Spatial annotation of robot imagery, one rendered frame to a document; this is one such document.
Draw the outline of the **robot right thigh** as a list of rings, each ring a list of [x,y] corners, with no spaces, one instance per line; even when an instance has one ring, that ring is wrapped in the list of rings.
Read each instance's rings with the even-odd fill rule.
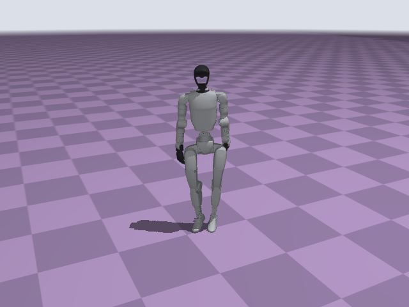
[[[196,144],[186,147],[184,152],[185,174],[191,189],[196,192],[202,190],[203,183],[197,179],[197,146]]]

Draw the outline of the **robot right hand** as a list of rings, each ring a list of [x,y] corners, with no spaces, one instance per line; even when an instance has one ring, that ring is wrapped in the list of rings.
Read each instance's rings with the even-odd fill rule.
[[[183,151],[183,145],[180,145],[180,149],[176,148],[176,151],[177,151],[177,153],[176,153],[177,160],[179,162],[181,162],[182,164],[185,164],[184,156],[183,156],[183,152],[182,152]]]

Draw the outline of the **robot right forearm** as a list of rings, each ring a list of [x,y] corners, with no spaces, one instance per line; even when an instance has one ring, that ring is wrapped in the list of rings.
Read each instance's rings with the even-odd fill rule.
[[[184,128],[178,128],[178,121],[176,123],[176,144],[175,148],[180,149],[180,145],[183,145],[184,142]]]

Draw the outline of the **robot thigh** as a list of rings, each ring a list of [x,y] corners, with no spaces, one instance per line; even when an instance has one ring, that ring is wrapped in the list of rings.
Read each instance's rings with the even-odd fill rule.
[[[226,164],[227,151],[222,144],[214,143],[213,156],[213,180],[211,189],[218,187],[220,189],[222,183],[222,175]]]
[[[196,192],[202,190],[203,183],[197,179],[197,146],[196,144],[186,147],[184,152],[185,174],[191,189]]]

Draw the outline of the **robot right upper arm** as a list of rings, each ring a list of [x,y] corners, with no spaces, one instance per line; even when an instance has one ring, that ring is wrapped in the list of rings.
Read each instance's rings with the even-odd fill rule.
[[[189,94],[183,93],[178,99],[178,128],[186,128],[187,120],[185,120],[187,112],[187,102],[189,102]]]

